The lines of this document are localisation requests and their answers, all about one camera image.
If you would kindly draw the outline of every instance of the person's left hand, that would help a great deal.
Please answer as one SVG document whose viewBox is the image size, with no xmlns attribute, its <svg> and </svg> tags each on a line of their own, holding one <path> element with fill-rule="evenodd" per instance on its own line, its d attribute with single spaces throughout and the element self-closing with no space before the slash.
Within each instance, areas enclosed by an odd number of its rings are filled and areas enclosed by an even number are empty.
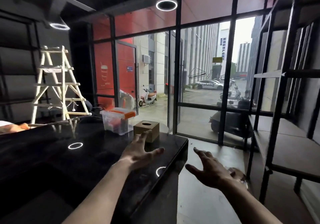
<svg viewBox="0 0 320 224">
<path fill-rule="evenodd" d="M 164 148 L 158 148 L 152 152 L 144 150 L 145 141 L 149 133 L 151 133 L 151 130 L 145 131 L 141 135 L 135 135 L 133 141 L 123 151 L 119 161 L 128 160 L 130 162 L 130 170 L 148 165 L 154 157 L 165 152 Z"/>
</svg>

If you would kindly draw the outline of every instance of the clear plastic container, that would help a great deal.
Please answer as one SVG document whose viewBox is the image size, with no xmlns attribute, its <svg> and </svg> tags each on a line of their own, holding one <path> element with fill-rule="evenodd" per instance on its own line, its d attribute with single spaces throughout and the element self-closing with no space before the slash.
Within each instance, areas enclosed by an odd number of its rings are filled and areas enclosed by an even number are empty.
<svg viewBox="0 0 320 224">
<path fill-rule="evenodd" d="M 136 112 L 125 108 L 113 108 L 109 111 L 100 111 L 103 119 L 103 126 L 106 131 L 124 135 L 134 130 L 133 122 Z"/>
</svg>

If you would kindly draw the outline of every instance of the ladder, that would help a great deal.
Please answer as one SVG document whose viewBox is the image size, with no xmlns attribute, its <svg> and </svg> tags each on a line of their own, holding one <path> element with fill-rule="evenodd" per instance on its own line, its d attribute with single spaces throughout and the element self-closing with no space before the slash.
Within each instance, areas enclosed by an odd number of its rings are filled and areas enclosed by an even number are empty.
<svg viewBox="0 0 320 224">
<path fill-rule="evenodd" d="M 36 93 L 35 98 L 32 101 L 33 104 L 33 110 L 32 110 L 32 117 L 31 117 L 31 125 L 36 125 L 36 114 L 38 107 L 57 107 L 62 109 L 62 120 L 70 119 L 70 115 L 91 115 L 91 113 L 88 112 L 88 109 L 86 107 L 85 101 L 86 99 L 82 96 L 79 86 L 80 83 L 77 83 L 76 78 L 73 75 L 74 68 L 70 66 L 69 61 L 67 59 L 66 53 L 68 51 L 62 46 L 62 48 L 59 47 L 53 47 L 48 48 L 47 46 L 44 46 L 44 48 L 41 50 L 42 57 L 41 57 L 41 64 L 39 69 L 39 75 L 38 75 L 38 81 L 35 84 L 36 86 Z M 62 56 L 62 65 L 54 66 L 50 57 L 51 53 L 60 53 Z M 54 83 L 48 84 L 48 83 L 42 83 L 42 75 L 43 73 L 51 73 L 53 76 Z M 66 75 L 65 73 L 69 72 L 71 76 L 72 82 L 66 82 Z M 62 82 L 58 81 L 57 74 L 56 73 L 62 73 Z M 60 102 L 58 104 L 39 104 L 38 101 L 41 98 L 41 96 L 47 91 L 49 87 L 52 87 L 53 91 L 59 98 Z M 70 88 L 77 96 L 78 98 L 66 98 L 66 92 L 67 89 Z M 75 104 L 75 101 L 81 101 L 84 111 L 85 112 L 68 112 L 66 101 L 70 101 L 70 104 L 73 102 Z"/>
</svg>

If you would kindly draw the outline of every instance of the car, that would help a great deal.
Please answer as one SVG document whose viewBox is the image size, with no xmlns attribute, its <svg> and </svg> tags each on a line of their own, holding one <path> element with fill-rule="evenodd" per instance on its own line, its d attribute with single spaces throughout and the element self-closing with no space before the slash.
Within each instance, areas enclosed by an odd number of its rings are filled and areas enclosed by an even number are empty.
<svg viewBox="0 0 320 224">
<path fill-rule="evenodd" d="M 217 82 L 216 80 L 202 80 L 196 83 L 198 84 L 198 89 L 223 90 L 223 84 L 220 82 Z"/>
</svg>

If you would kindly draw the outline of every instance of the scooter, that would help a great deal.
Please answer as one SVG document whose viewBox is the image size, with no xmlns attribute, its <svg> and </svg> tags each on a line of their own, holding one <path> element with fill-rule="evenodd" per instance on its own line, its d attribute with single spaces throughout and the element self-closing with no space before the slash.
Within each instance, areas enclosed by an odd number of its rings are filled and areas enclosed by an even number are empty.
<svg viewBox="0 0 320 224">
<path fill-rule="evenodd" d="M 238 105 L 234 106 L 233 101 L 229 101 L 228 107 L 230 108 L 238 108 L 238 109 L 249 109 L 250 100 L 246 97 L 241 97 L 238 101 Z M 221 112 L 218 111 L 212 117 L 210 117 L 209 123 L 211 123 L 211 129 L 213 132 L 219 132 L 219 125 L 220 125 L 220 116 Z M 247 123 L 248 123 L 248 113 L 233 113 L 233 112 L 226 112 L 226 122 L 225 122 L 225 132 L 230 134 L 246 138 L 247 133 Z M 249 138 L 252 137 L 253 131 L 251 127 L 249 128 Z"/>
<path fill-rule="evenodd" d="M 229 92 L 228 92 L 228 99 L 231 99 L 231 100 L 239 100 L 241 93 L 240 93 L 240 91 L 238 90 L 237 84 L 235 85 L 234 89 L 235 89 L 235 95 L 234 95 L 234 96 L 231 96 L 231 95 L 232 95 L 232 91 L 229 91 Z M 223 93 L 220 93 L 220 99 L 222 100 L 222 98 L 223 98 Z"/>
<path fill-rule="evenodd" d="M 145 91 L 145 93 L 143 93 L 143 95 L 140 97 L 140 107 L 143 105 L 143 103 L 150 105 L 157 101 L 157 92 L 150 92 L 147 88 L 143 88 L 143 90 Z"/>
</svg>

